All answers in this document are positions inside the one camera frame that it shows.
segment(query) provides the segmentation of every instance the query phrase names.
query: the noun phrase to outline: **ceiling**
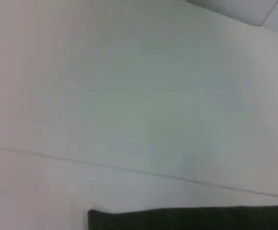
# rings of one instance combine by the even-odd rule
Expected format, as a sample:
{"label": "ceiling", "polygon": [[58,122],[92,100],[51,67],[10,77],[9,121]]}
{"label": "ceiling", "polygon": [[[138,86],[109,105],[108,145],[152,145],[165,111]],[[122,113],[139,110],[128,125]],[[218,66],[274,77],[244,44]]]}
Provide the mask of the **ceiling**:
{"label": "ceiling", "polygon": [[278,32],[278,0],[188,0],[254,26]]}

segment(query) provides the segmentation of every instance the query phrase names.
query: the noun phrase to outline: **dark object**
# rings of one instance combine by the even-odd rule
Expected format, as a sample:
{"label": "dark object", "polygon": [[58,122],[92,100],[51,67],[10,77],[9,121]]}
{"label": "dark object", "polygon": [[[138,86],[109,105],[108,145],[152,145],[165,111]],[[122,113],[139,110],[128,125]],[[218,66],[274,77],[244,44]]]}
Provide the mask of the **dark object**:
{"label": "dark object", "polygon": [[122,214],[90,210],[89,230],[278,230],[276,207],[168,208]]}

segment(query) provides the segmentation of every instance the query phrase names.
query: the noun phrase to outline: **ceiling tile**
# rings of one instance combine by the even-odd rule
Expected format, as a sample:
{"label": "ceiling tile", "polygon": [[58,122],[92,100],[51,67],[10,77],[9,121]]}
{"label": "ceiling tile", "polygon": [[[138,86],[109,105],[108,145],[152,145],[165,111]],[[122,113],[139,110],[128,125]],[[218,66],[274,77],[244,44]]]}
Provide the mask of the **ceiling tile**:
{"label": "ceiling tile", "polygon": [[188,0],[244,23],[260,26],[277,0]]}

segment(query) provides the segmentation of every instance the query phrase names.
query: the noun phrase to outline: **white wall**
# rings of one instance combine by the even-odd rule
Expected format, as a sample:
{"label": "white wall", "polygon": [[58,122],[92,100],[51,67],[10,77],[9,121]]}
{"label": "white wall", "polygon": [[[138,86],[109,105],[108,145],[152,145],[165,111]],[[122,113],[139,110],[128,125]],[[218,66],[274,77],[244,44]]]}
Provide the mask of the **white wall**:
{"label": "white wall", "polygon": [[2,148],[10,229],[82,229],[98,204],[278,204],[144,174],[278,195],[278,34],[183,0],[0,0]]}

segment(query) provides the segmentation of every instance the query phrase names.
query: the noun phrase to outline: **dark green fabric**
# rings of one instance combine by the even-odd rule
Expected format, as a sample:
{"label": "dark green fabric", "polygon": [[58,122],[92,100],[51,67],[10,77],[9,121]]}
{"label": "dark green fabric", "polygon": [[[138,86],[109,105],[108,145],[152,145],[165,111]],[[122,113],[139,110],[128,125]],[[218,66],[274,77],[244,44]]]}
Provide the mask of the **dark green fabric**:
{"label": "dark green fabric", "polygon": [[89,230],[278,230],[276,207],[167,208],[88,212]]}

